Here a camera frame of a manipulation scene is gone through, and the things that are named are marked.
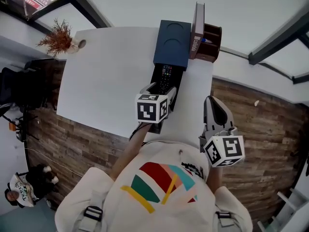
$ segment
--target wooden floor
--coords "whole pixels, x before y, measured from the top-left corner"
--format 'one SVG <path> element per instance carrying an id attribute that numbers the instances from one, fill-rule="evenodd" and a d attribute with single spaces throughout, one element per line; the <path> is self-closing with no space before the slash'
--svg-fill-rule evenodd
<path id="1" fill-rule="evenodd" d="M 39 66 L 59 70 L 55 76 L 55 83 L 59 84 L 64 64 L 43 62 Z M 256 222 L 268 220 L 282 206 L 276 193 L 288 193 L 294 181 L 296 159 L 290 153 L 297 148 L 298 130 L 307 121 L 308 111 L 219 80 L 213 81 L 212 94 L 233 112 L 235 125 L 245 139 L 246 159 L 225 170 L 224 184 L 248 208 L 254 230 L 258 231 Z M 29 132 L 40 140 L 28 138 L 29 162 L 48 164 L 59 177 L 59 193 L 49 195 L 56 203 L 63 200 L 89 167 L 108 173 L 128 141 L 57 116 L 51 107 L 31 113 L 38 118 L 30 123 Z"/>

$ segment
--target white t-shirt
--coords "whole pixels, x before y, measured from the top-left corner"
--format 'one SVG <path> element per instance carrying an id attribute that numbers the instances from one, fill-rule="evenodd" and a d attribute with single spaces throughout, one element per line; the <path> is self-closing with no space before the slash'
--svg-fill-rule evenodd
<path id="1" fill-rule="evenodd" d="M 32 197 L 33 200 L 36 200 L 37 197 L 33 193 L 33 187 L 26 180 L 26 177 L 25 176 L 21 176 L 20 179 L 24 183 L 26 183 L 26 184 L 28 184 L 30 186 L 30 188 L 31 188 L 31 197 Z M 27 196 L 27 188 L 26 188 L 26 186 L 17 179 L 15 174 L 13 175 L 13 177 L 12 177 L 12 179 L 10 181 L 10 188 L 11 188 L 12 191 L 17 191 L 19 193 L 18 199 L 16 200 L 17 202 L 19 202 L 23 206 L 33 207 L 33 204 L 30 203 L 29 198 Z"/>
<path id="2" fill-rule="evenodd" d="M 71 232 L 95 189 L 108 193 L 103 219 L 109 232 L 217 231 L 216 211 L 230 212 L 241 231 L 252 231 L 247 209 L 225 187 L 214 195 L 206 185 L 208 174 L 206 156 L 194 147 L 176 142 L 146 144 L 115 182 L 103 173 L 104 183 L 98 183 L 96 175 L 87 172 L 60 204 L 57 229 Z"/>

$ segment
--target black and white marker cube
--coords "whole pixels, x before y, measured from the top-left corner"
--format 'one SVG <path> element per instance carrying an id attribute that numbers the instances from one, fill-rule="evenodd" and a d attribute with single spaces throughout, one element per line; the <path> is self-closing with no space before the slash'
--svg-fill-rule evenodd
<path id="1" fill-rule="evenodd" d="M 167 115 L 167 95 L 138 94 L 135 98 L 136 117 L 139 122 L 160 123 Z"/>
<path id="2" fill-rule="evenodd" d="M 203 148 L 212 167 L 231 166 L 245 157 L 242 136 L 213 136 Z"/>

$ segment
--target book spine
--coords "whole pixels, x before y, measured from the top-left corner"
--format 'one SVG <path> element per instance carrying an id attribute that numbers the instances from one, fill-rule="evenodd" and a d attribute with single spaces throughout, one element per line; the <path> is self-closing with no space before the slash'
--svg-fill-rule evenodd
<path id="1" fill-rule="evenodd" d="M 203 35 L 191 32 L 189 58 L 195 59 L 199 45 L 201 44 Z"/>

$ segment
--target black remote control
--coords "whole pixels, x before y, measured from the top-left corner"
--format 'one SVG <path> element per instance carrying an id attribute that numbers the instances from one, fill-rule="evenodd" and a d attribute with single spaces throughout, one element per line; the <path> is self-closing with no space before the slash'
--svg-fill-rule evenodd
<path id="1" fill-rule="evenodd" d="M 170 88 L 170 78 L 172 75 L 172 67 L 169 65 L 163 65 L 162 76 L 160 80 L 159 95 L 165 95 Z"/>

